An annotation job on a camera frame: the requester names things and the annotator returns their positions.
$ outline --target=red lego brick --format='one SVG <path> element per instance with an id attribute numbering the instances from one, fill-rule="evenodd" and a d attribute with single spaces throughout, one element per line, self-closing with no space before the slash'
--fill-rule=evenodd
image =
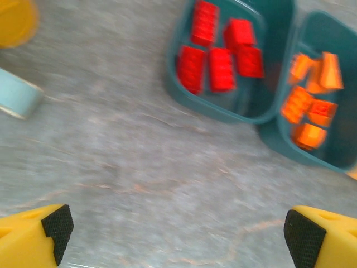
<path id="1" fill-rule="evenodd" d="M 260 49 L 242 46 L 236 54 L 237 71 L 241 76 L 264 78 L 263 54 Z"/>
<path id="2" fill-rule="evenodd" d="M 209 51 L 209 77 L 212 92 L 228 92 L 236 88 L 233 61 L 228 49 Z"/>
<path id="3" fill-rule="evenodd" d="M 181 84 L 192 94 L 202 90 L 202 77 L 206 52 L 183 46 L 177 64 L 177 76 Z"/>
<path id="4" fill-rule="evenodd" d="M 237 52 L 242 45 L 253 46 L 256 43 L 253 24 L 250 21 L 231 18 L 223 31 L 225 46 Z"/>
<path id="5" fill-rule="evenodd" d="M 210 46 L 216 40 L 219 9 L 216 5 L 198 0 L 192 23 L 191 42 Z"/>

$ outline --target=yellow cup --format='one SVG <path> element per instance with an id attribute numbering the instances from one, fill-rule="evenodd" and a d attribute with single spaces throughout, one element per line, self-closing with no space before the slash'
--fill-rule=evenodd
<path id="1" fill-rule="evenodd" d="M 32 0 L 0 0 L 0 49 L 27 42 L 38 24 L 39 13 Z"/>

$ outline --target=black rubber pad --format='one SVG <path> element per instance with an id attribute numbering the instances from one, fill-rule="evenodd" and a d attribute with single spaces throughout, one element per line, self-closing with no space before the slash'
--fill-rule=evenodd
<path id="1" fill-rule="evenodd" d="M 41 222 L 46 237 L 52 237 L 54 240 L 54 256 L 56 264 L 59 266 L 74 227 L 69 205 L 63 205 Z"/>
<path id="2" fill-rule="evenodd" d="M 326 230 L 295 210 L 289 210 L 284 225 L 286 245 L 296 268 L 314 268 Z"/>

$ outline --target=lego brick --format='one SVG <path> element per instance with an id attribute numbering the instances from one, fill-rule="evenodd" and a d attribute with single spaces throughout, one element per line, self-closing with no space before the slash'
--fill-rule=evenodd
<path id="1" fill-rule="evenodd" d="M 290 123 L 298 124 L 312 101 L 312 95 L 308 94 L 304 88 L 296 86 L 285 101 L 281 113 Z"/>
<path id="2" fill-rule="evenodd" d="M 294 84 L 302 81 L 313 64 L 314 60 L 309 56 L 303 53 L 296 55 L 291 66 L 289 83 Z"/>
<path id="3" fill-rule="evenodd" d="M 237 52 L 242 45 L 253 46 L 256 43 L 253 24 L 238 18 L 229 19 L 223 38 L 225 46 L 232 52 Z"/>
<path id="4" fill-rule="evenodd" d="M 320 85 L 322 60 L 314 60 L 311 68 L 311 74 L 307 81 L 307 91 L 311 94 L 321 94 L 324 92 Z"/>
<path id="5" fill-rule="evenodd" d="M 209 77 L 212 92 L 228 92 L 236 88 L 233 61 L 228 49 L 209 51 Z"/>
<path id="6" fill-rule="evenodd" d="M 336 103 L 315 99 L 312 102 L 307 117 L 312 123 L 316 125 L 329 127 L 335 115 L 336 109 Z"/>
<path id="7" fill-rule="evenodd" d="M 197 1 L 192 23 L 191 42 L 200 46 L 210 46 L 216 40 L 219 9 L 216 5 Z"/>
<path id="8" fill-rule="evenodd" d="M 312 150 L 319 148 L 324 142 L 327 135 L 327 131 L 314 126 L 309 123 L 297 126 L 293 130 L 293 141 L 294 143 L 302 148 L 307 150 Z"/>
<path id="9" fill-rule="evenodd" d="M 264 78 L 263 54 L 260 49 L 243 46 L 236 53 L 237 71 L 241 76 Z"/>
<path id="10" fill-rule="evenodd" d="M 343 89 L 342 75 L 340 71 L 339 58 L 337 55 L 323 52 L 322 53 L 322 70 L 320 85 L 325 91 Z"/>
<path id="11" fill-rule="evenodd" d="M 202 90 L 202 78 L 206 52 L 183 46 L 177 64 L 177 76 L 181 84 L 192 94 Z"/>

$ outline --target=marbled floor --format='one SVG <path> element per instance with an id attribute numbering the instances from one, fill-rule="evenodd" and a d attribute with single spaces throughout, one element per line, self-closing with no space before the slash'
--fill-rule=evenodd
<path id="1" fill-rule="evenodd" d="M 0 67 L 46 91 L 0 114 L 0 214 L 67 203 L 62 268 L 288 268 L 297 204 L 357 217 L 357 183 L 267 149 L 250 125 L 175 103 L 163 57 L 182 0 L 37 0 L 41 28 Z M 357 30 L 355 0 L 299 1 Z"/>

